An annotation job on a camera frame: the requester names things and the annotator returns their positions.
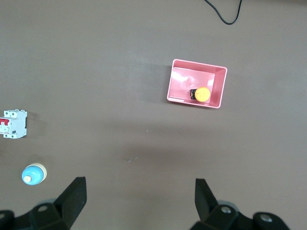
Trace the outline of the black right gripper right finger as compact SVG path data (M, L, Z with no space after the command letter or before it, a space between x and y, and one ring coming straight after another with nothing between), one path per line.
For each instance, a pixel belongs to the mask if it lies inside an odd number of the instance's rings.
M256 212L253 218L244 216L233 205L220 204L205 179L195 180L195 206L200 220L192 230L288 230L277 215Z

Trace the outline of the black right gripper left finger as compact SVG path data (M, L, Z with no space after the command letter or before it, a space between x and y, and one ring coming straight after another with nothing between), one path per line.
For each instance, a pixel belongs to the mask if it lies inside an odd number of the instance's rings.
M76 177L52 203L41 203L16 217L11 210L0 212L2 230L69 230L87 201L86 178Z

